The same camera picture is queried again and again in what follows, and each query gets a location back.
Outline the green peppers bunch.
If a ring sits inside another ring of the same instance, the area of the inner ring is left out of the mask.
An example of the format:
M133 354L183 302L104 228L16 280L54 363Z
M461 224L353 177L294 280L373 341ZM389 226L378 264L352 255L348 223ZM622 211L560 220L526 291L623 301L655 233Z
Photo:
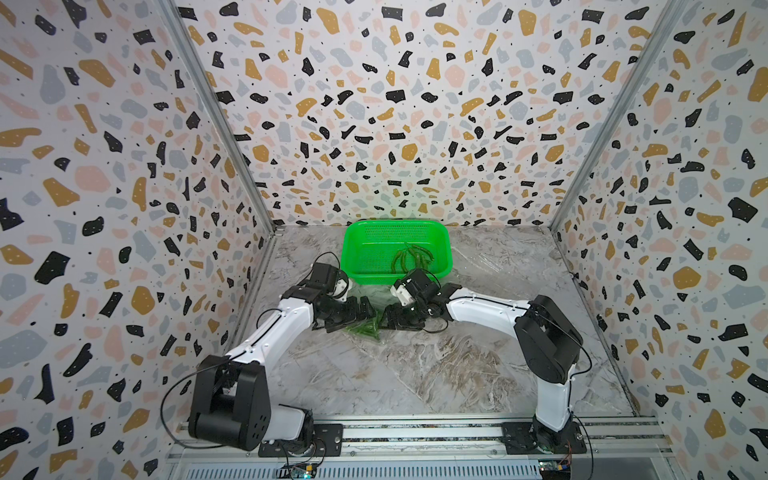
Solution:
M378 342L381 339L379 328L380 319L380 316L366 319L359 325L347 328L346 331L357 337Z
M395 253L390 269L393 274L408 273L414 269L428 270L435 257L427 248L406 243L405 247Z

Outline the clear clamshell container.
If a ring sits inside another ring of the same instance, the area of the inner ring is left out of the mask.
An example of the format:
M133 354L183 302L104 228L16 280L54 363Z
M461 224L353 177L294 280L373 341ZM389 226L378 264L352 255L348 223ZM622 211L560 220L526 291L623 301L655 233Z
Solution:
M344 331L355 338L381 343L386 332L399 330L395 319L402 312L402 304L387 286L357 285L353 294L358 298L360 318Z

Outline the green peppers bunch front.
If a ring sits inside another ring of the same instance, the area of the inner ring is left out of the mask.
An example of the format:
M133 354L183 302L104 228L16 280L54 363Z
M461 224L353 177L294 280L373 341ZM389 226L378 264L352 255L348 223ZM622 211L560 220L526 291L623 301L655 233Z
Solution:
M395 253L390 269L393 274L408 273L414 269L428 270L435 257L427 248L406 243L405 247Z

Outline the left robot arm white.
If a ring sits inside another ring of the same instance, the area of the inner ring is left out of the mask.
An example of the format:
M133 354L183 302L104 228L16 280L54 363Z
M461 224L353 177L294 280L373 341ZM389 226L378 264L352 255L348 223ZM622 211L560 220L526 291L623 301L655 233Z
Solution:
M335 298L318 288L294 286L263 324L224 356L210 355L196 372L189 435L252 451L264 442L301 454L314 443L308 409L271 399L268 371L298 336L313 328L336 331L376 317L366 297Z

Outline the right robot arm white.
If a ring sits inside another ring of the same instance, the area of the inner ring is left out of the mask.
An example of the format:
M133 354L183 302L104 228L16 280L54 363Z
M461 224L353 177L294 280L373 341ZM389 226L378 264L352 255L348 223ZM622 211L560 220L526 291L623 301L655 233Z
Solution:
M534 424L559 433L572 421L572 377L583 338L552 298L503 299L430 280L399 280L390 294L397 302L386 307L383 327L414 330L428 319L442 319L477 324L517 340L528 370L537 377Z

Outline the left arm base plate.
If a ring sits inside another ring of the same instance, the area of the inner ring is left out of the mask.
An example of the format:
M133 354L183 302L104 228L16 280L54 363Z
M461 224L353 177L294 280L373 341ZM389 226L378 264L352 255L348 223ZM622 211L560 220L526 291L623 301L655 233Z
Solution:
M288 458L289 460L304 457L333 458L342 452L344 425L342 423L314 424L310 429L304 428L294 440L268 440L258 448L260 458Z

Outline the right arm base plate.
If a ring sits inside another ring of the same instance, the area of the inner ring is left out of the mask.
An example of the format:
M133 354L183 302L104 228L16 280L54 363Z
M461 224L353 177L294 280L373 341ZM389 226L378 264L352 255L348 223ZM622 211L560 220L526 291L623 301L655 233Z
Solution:
M537 419L504 422L501 424L501 442L508 455L546 453L556 455L585 454L588 452L586 436L579 425L569 419L560 431L553 431Z

